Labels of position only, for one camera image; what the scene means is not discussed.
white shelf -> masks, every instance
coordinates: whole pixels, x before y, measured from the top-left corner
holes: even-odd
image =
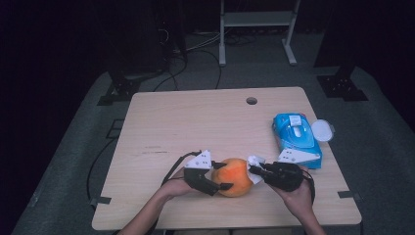
[[[224,26],[290,25],[292,11],[225,13]]]

metal frame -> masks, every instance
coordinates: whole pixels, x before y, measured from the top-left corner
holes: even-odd
[[[219,64],[226,66],[225,50],[225,27],[227,26],[273,26],[287,25],[289,27],[287,37],[282,39],[284,50],[291,66],[297,65],[297,60],[291,49],[291,39],[296,25],[300,0],[296,0],[293,11],[281,12],[243,12],[225,13],[225,0],[220,1],[220,41],[219,41]]]

human hand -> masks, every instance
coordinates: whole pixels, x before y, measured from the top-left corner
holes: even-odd
[[[184,181],[183,167],[177,170],[177,172],[164,183],[164,185],[160,188],[160,191],[165,193],[169,200],[191,192],[198,192],[198,190],[191,188],[189,184]]]
[[[300,166],[301,169],[307,171],[307,168]],[[311,190],[307,180],[303,180],[300,187],[293,192],[286,192],[277,187],[269,185],[284,201],[288,210],[298,219],[303,216],[314,214],[311,201]]]

dark background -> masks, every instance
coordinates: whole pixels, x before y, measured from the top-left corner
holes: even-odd
[[[164,69],[168,48],[160,46],[158,28],[183,22],[186,33],[218,30],[219,1],[182,4],[183,19],[173,21],[168,13],[172,7],[162,0],[0,1],[0,233],[13,230],[85,94],[102,72]],[[228,0],[226,4],[230,10],[238,6],[268,11],[289,9],[292,3]],[[336,4],[302,0],[296,32],[325,29],[316,66],[339,66],[352,58],[376,78],[414,129],[414,10],[409,0]]]

white lid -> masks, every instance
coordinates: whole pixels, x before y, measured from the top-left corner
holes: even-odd
[[[324,119],[318,119],[311,125],[314,138],[318,141],[327,142],[333,138],[333,130],[329,122]]]

